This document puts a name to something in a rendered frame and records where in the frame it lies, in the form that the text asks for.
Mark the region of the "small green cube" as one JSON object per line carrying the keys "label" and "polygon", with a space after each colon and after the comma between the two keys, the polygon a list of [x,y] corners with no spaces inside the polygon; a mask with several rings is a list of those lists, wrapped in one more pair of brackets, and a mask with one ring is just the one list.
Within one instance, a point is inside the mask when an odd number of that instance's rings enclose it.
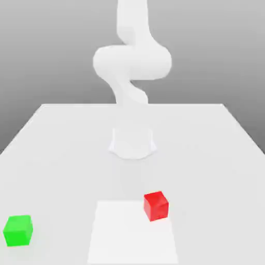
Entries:
{"label": "small green cube", "polygon": [[31,216],[9,216],[3,229],[3,234],[8,247],[29,245],[33,234]]}

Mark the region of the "small red cube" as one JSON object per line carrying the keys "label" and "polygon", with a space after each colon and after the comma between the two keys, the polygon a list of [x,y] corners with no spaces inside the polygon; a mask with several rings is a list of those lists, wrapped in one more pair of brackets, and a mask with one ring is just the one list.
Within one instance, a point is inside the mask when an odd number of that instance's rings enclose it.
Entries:
{"label": "small red cube", "polygon": [[143,207],[151,222],[168,217],[169,202],[162,191],[145,194]]}

